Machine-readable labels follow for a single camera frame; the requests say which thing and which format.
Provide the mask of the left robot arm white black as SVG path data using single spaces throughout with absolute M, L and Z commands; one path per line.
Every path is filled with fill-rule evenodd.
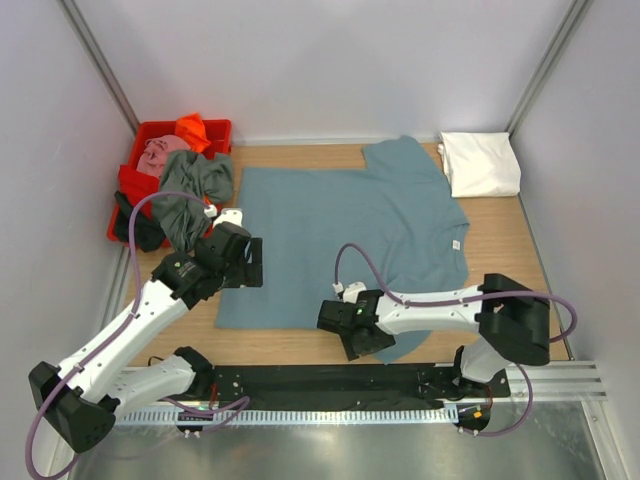
M 174 395 L 204 398 L 214 367 L 191 347 L 126 376 L 124 368 L 159 333 L 223 289 L 263 284 L 259 237 L 229 221 L 197 240 L 193 252 L 163 258 L 134 300 L 110 324 L 58 365 L 40 362 L 28 380 L 35 405 L 77 454 L 109 434 L 130 412 Z

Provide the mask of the blue-grey t-shirt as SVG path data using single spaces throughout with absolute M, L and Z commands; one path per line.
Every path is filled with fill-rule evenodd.
M 413 138 L 363 148 L 362 169 L 248 168 L 238 206 L 263 241 L 263 284 L 222 293 L 216 324 L 312 329 L 332 284 L 450 291 L 468 277 L 470 223 Z

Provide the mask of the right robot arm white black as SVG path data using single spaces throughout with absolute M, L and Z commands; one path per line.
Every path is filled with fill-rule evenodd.
M 550 305 L 545 297 L 502 274 L 446 292 L 369 290 L 357 282 L 325 300 L 317 328 L 338 335 L 352 361 L 380 353 L 400 335 L 464 331 L 476 340 L 456 350 L 449 378 L 458 396 L 472 396 L 510 364 L 550 362 Z

